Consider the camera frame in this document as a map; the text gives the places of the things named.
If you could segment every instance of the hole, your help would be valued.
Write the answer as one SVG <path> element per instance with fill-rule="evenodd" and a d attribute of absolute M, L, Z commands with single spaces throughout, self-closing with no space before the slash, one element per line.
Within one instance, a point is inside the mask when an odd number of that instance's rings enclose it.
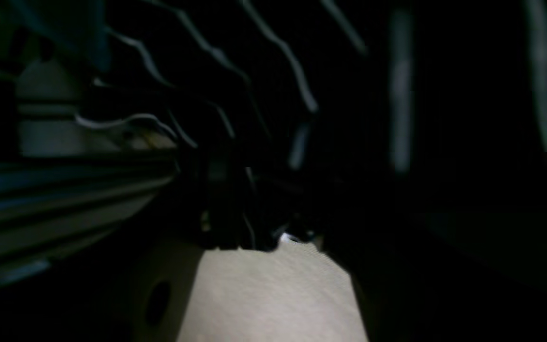
<path fill-rule="evenodd" d="M 160 282 L 151 291 L 149 301 L 147 302 L 147 310 L 145 312 L 145 320 L 147 324 L 157 326 L 161 323 L 161 319 L 166 313 L 168 303 L 170 301 L 170 283 Z"/>

